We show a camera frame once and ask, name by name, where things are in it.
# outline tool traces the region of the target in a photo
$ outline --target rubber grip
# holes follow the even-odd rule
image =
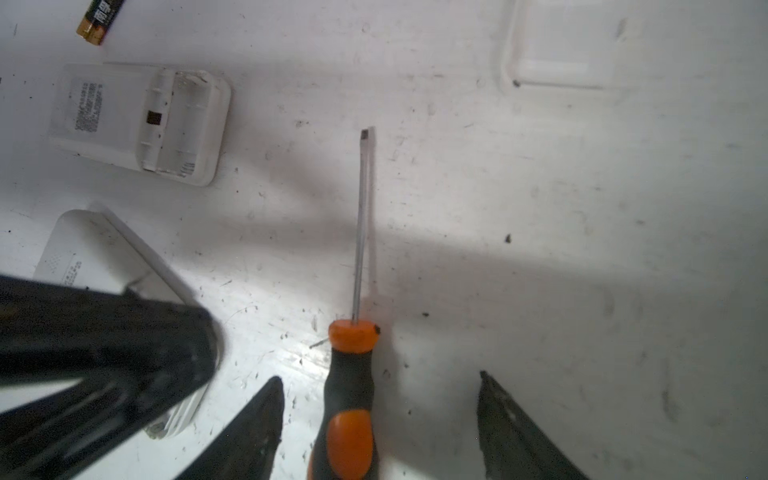
[[[372,480],[379,477],[379,453],[371,425],[371,358],[379,327],[337,320],[329,328],[331,366],[324,389],[323,423],[307,472],[309,480]],[[364,353],[346,353],[360,351]]]

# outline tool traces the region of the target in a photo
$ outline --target white surface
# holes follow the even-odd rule
[[[78,156],[202,187],[216,173],[229,104],[230,86],[205,71],[69,64],[48,139]]]
[[[56,218],[99,200],[227,344],[192,429],[84,478],[172,478],[272,374],[273,477],[304,477],[329,360],[307,346],[349,315],[371,124],[382,478],[482,477],[480,369],[591,478],[766,471],[765,2],[633,2],[616,98],[573,100],[499,93],[501,0],[133,0],[102,48],[74,34],[87,3],[0,7],[0,268],[31,276]],[[102,60],[230,81],[208,188],[46,146],[61,67]]]
[[[611,86],[628,0],[519,0],[501,47],[501,84]]]
[[[151,267],[153,257],[143,258],[118,231],[120,226],[112,225],[102,213],[65,212],[56,221],[32,278],[118,295],[130,288],[142,298],[184,303]],[[200,387],[170,408],[168,415],[147,425],[146,430],[157,438],[178,435],[192,421],[206,388]]]

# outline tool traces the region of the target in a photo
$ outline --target screwdriver shaft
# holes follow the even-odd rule
[[[355,250],[355,291],[352,298],[352,324],[360,317],[362,259],[366,252],[366,217],[368,210],[368,166],[372,150],[372,128],[360,132],[360,189],[357,207],[357,245]]]

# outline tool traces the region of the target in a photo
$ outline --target battery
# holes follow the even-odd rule
[[[93,0],[78,27],[78,35],[93,45],[101,45],[123,0]]]

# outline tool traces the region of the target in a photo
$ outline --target white table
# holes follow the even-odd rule
[[[101,203],[226,350],[190,428],[82,478],[173,478],[271,375],[273,478],[304,478],[329,362],[308,346],[349,315],[369,125],[382,478],[482,477],[481,369],[591,478],[764,474],[765,2],[635,2],[602,100],[502,95],[502,0],[129,0],[100,48],[74,33],[87,6],[0,6],[0,270],[30,277],[58,216]],[[209,187],[47,146],[59,72],[89,61],[231,83]]]

